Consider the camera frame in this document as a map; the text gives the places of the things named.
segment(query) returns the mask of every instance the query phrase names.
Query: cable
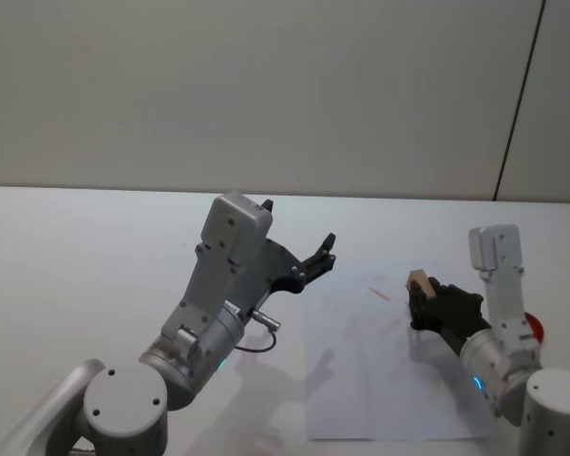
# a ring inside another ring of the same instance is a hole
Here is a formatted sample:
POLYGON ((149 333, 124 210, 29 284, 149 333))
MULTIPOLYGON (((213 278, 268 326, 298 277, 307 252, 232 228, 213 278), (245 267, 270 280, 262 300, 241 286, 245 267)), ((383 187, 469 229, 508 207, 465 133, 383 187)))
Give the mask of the cable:
POLYGON ((247 353, 265 353, 265 352, 269 352, 270 350, 272 350, 275 345, 276 345, 276 334, 274 332, 271 332, 270 335, 273 337, 273 343, 269 346, 266 347, 265 349, 248 349, 247 347, 239 347, 236 346, 235 348, 237 350, 241 350, 242 352, 247 352, 247 353))
POLYGON ((536 47, 536 42, 539 38, 539 30, 541 29, 542 14, 544 13, 544 6, 547 0, 542 0, 541 2, 541 12, 539 12, 539 19, 536 21, 536 28, 534 29, 534 38, 532 39, 532 46, 530 47, 530 55, 528 56, 528 61, 525 64, 525 73, 522 79, 522 89, 520 90, 520 95, 517 99, 517 105, 515 106, 515 114, 513 115, 513 123, 511 124, 511 129, 509 130, 509 137, 506 140, 506 148, 504 149, 503 164, 501 165, 501 172, 498 175, 498 180, 496 181, 496 189, 494 190, 495 201, 498 198, 498 191, 501 189, 501 181, 503 180, 504 165, 506 164, 506 159, 509 156, 509 149, 511 148, 511 142, 513 141, 513 133, 515 133, 515 126, 517 125, 517 118, 520 115, 520 108, 522 107, 523 94, 525 92, 525 83, 528 80, 528 73, 530 72, 530 66, 532 65, 532 57, 534 56, 534 48, 536 47))

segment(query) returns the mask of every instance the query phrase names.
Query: white table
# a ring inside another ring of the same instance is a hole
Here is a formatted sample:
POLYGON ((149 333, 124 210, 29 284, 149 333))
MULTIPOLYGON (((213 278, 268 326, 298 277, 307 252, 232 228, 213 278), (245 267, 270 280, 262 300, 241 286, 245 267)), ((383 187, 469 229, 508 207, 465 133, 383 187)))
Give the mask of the white table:
MULTIPOLYGON (((0 438, 87 358, 136 362, 182 296, 213 197, 0 188, 0 438)), ((331 274, 340 264, 441 259, 475 291, 483 284, 469 265, 468 230, 517 223, 526 308, 546 328, 543 363, 570 370, 570 205, 274 200, 269 236, 299 257, 337 234, 331 274)), ((169 456, 515 454, 506 423, 485 442, 308 442, 302 298, 276 294, 266 306, 283 323, 276 349, 234 353, 189 408, 172 413, 169 456)))

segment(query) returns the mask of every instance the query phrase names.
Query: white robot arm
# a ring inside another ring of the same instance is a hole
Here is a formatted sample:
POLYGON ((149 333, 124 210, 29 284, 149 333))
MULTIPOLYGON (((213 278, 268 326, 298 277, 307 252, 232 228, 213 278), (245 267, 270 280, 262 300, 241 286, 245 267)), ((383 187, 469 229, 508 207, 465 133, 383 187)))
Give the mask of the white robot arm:
POLYGON ((333 234, 305 261, 266 238, 272 206, 235 193, 216 198, 184 297, 140 362, 86 361, 7 435, 0 456, 66 456, 80 437, 98 456, 162 455, 168 410, 190 404, 232 350, 275 345, 280 323, 260 311, 268 296, 300 293, 333 267, 333 234), (238 347, 252 319, 273 345, 238 347))
POLYGON ((523 311, 519 229, 473 229, 469 246, 485 282, 489 324, 479 295, 414 271, 411 327, 439 333, 461 357, 492 412, 521 428, 521 456, 570 456, 570 372, 539 362, 539 343, 523 311))

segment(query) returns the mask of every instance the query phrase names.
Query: wooden block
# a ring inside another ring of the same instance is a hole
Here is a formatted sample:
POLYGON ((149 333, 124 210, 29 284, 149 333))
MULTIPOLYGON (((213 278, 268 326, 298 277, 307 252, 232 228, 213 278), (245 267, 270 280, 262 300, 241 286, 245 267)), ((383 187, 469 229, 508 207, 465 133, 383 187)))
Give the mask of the wooden block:
POLYGON ((418 285, 420 285, 420 288, 422 288, 422 291, 425 292, 425 295, 427 295, 427 297, 435 297, 437 295, 435 294, 433 287, 430 285, 430 282, 428 281, 428 275, 425 273, 424 269, 416 269, 415 271, 411 271, 409 273, 408 290, 409 284, 412 280, 418 282, 418 285))

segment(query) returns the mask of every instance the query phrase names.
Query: white wall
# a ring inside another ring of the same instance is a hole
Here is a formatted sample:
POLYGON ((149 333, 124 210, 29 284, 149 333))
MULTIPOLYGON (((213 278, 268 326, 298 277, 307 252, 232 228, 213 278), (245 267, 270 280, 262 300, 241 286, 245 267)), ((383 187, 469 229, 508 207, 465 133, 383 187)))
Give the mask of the white wall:
POLYGON ((0 0, 0 184, 489 199, 536 0, 0 0))
POLYGON ((570 0, 547 1, 499 199, 570 201, 570 0))

